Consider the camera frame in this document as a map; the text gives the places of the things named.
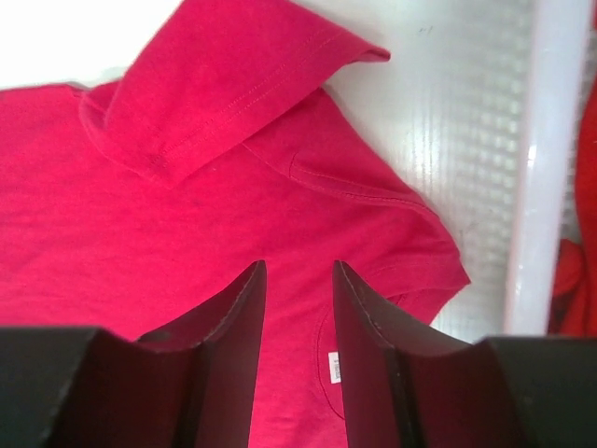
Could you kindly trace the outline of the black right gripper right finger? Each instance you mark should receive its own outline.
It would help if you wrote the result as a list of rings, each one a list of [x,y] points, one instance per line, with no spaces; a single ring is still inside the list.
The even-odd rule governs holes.
[[[349,446],[475,446],[462,385],[472,344],[404,312],[344,261],[333,268],[333,311]]]

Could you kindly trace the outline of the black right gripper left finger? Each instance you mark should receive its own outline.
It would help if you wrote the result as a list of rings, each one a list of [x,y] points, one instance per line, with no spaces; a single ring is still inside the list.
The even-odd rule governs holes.
[[[189,356],[176,447],[248,445],[267,291],[263,260],[222,291],[138,339]]]

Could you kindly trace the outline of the magenta t shirt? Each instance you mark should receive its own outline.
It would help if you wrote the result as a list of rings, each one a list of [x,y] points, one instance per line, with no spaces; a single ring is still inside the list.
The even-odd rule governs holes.
[[[262,259],[253,447],[343,447],[332,265],[424,323],[451,235],[324,89],[386,49],[289,1],[186,1],[119,80],[1,94],[1,320],[129,339]]]

